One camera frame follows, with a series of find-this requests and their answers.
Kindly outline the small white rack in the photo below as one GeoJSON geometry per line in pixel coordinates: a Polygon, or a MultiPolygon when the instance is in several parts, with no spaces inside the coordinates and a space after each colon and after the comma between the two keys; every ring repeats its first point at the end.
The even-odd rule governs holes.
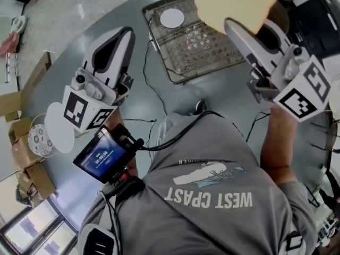
{"type": "Polygon", "coordinates": [[[6,54],[5,67],[6,67],[5,83],[11,83],[16,81],[17,77],[19,76],[17,53],[6,54]]]}

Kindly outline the white round device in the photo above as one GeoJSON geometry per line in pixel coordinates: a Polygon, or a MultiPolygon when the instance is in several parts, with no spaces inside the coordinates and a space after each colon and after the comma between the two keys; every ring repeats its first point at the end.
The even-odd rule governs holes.
{"type": "Polygon", "coordinates": [[[18,34],[23,34],[28,23],[28,18],[25,15],[17,16],[13,19],[13,23],[10,29],[10,33],[16,32],[18,34]]]}

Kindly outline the person's right forearm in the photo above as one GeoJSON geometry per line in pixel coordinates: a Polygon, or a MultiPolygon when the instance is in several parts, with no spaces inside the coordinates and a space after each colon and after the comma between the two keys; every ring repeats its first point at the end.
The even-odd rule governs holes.
{"type": "Polygon", "coordinates": [[[296,182],[291,169],[298,121],[276,104],[270,104],[268,129],[260,154],[260,166],[277,184],[296,182]]]}

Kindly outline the person's grey printed T-shirt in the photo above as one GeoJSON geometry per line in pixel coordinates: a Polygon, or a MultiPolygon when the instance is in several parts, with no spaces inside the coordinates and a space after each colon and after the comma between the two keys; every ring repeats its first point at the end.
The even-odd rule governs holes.
{"type": "Polygon", "coordinates": [[[302,184],[277,185],[236,126],[215,114],[169,114],[145,188],[115,205],[105,184],[78,235],[79,255],[312,255],[302,184]]]}

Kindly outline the white round disc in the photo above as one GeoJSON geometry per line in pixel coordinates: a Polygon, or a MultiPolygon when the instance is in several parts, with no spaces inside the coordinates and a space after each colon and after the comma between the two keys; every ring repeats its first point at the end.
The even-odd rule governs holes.
{"type": "Polygon", "coordinates": [[[176,8],[169,8],[160,15],[161,24],[170,29],[181,26],[184,19],[184,13],[176,8]]]}

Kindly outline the person's left forearm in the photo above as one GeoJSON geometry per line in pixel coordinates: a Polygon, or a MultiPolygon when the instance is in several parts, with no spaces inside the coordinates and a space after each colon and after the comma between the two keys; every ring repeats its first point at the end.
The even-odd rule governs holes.
{"type": "MultiPolygon", "coordinates": [[[[111,131],[113,130],[118,124],[124,124],[123,119],[121,117],[121,113],[119,108],[117,108],[110,117],[106,120],[105,126],[111,131]]],[[[138,177],[138,169],[136,164],[136,158],[133,157],[128,164],[126,165],[128,167],[128,174],[130,176],[136,176],[138,177]]]]}

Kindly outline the open cardboard box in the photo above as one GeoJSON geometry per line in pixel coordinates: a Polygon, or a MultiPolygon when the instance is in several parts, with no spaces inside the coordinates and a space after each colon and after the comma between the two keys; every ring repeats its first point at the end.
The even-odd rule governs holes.
{"type": "Polygon", "coordinates": [[[25,172],[32,180],[43,200],[46,200],[50,195],[56,192],[53,182],[41,163],[36,163],[26,168],[25,172]]]}

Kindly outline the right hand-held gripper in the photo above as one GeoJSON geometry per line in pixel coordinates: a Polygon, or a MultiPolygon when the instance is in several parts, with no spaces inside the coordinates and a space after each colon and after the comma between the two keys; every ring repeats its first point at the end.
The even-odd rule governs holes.
{"type": "Polygon", "coordinates": [[[262,73],[253,69],[247,81],[257,102],[273,102],[298,122],[325,110],[331,89],[325,69],[304,47],[291,45],[276,23],[266,19],[255,35],[227,18],[224,29],[247,62],[255,64],[262,73]]]}

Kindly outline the flat cardboard sheet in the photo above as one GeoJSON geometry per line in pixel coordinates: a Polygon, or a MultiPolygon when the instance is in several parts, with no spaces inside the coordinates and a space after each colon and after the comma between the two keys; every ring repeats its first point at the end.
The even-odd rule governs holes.
{"type": "Polygon", "coordinates": [[[6,123],[17,120],[19,118],[18,112],[21,110],[21,92],[0,95],[0,117],[4,117],[6,123]]]}

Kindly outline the floral patterned plate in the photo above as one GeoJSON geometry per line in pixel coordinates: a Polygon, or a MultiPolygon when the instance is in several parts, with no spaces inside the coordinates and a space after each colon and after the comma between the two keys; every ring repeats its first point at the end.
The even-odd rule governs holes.
{"type": "Polygon", "coordinates": [[[36,124],[30,129],[28,145],[34,154],[41,157],[49,157],[54,150],[44,124],[36,124]]]}

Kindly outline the plain white round plate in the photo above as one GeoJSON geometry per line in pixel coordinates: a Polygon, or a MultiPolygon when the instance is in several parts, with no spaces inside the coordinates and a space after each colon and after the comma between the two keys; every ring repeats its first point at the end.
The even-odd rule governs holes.
{"type": "Polygon", "coordinates": [[[63,117],[64,108],[61,103],[53,102],[47,109],[44,124],[54,147],[63,154],[72,151],[75,135],[72,124],[63,117]]]}

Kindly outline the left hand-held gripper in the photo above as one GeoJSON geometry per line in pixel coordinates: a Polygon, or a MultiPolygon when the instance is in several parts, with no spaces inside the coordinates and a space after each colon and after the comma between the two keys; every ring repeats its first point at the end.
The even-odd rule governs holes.
{"type": "Polygon", "coordinates": [[[134,44],[133,29],[119,27],[87,48],[83,68],[77,69],[63,96],[63,117],[79,133],[101,127],[128,97],[133,79],[126,73],[134,44]]]}

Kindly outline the pink bag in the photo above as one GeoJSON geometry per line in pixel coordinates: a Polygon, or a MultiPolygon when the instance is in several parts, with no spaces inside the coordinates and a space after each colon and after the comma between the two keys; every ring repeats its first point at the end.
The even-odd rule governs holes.
{"type": "Polygon", "coordinates": [[[10,36],[0,44],[0,57],[4,57],[8,53],[15,53],[19,40],[20,35],[13,31],[10,36]]]}

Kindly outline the white power strip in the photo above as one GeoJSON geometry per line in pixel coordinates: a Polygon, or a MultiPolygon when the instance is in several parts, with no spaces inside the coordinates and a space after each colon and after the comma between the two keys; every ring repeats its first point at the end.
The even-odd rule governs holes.
{"type": "Polygon", "coordinates": [[[156,52],[159,51],[159,44],[158,44],[157,40],[154,39],[154,37],[153,37],[150,33],[149,33],[148,38],[149,38],[149,40],[151,41],[154,50],[155,50],[156,52]]]}

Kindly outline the pale bread slice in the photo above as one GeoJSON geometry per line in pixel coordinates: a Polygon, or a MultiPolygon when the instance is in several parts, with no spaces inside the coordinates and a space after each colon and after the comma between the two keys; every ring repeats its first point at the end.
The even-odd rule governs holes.
{"type": "Polygon", "coordinates": [[[231,18],[257,34],[277,0],[194,0],[199,19],[220,33],[231,18]]]}

